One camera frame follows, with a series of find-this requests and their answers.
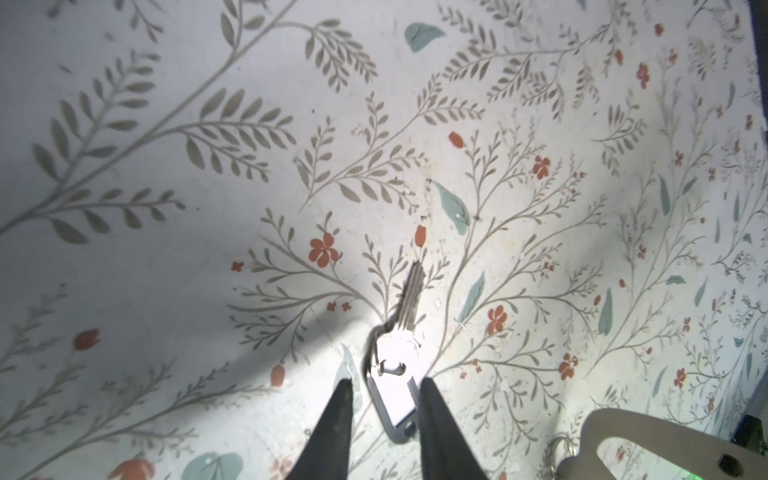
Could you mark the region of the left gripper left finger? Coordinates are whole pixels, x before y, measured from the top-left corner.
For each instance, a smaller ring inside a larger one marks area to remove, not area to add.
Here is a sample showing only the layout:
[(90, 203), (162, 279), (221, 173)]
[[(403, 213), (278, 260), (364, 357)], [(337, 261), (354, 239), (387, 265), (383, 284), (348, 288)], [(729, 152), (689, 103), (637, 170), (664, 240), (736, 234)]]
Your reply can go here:
[(353, 383), (340, 380), (288, 480), (346, 480), (353, 423)]

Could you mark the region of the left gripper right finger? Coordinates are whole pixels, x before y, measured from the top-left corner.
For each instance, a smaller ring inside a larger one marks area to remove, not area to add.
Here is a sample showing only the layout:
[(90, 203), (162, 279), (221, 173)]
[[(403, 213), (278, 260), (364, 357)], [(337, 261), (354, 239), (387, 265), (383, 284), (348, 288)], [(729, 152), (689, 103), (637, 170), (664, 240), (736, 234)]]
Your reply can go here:
[(486, 480), (435, 382), (425, 377), (419, 390), (422, 478)]

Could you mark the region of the key with black tag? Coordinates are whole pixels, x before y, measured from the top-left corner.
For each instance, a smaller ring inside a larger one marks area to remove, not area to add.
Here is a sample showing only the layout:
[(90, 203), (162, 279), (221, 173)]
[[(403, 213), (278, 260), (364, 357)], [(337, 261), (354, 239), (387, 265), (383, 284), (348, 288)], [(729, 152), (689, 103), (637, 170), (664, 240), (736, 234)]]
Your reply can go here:
[(377, 328), (369, 342), (365, 380), (383, 429), (395, 444), (405, 444), (418, 429), (417, 370), (421, 345), (415, 335), (425, 272), (410, 269), (395, 317)]

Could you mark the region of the floral table mat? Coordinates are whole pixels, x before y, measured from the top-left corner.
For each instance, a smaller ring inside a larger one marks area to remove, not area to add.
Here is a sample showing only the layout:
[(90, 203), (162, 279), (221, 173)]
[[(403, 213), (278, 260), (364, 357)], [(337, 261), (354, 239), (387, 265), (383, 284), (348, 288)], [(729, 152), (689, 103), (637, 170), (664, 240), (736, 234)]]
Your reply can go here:
[(417, 479), (415, 322), (485, 475), (601, 408), (727, 437), (767, 372), (750, 1), (5, 1), (1, 475)]

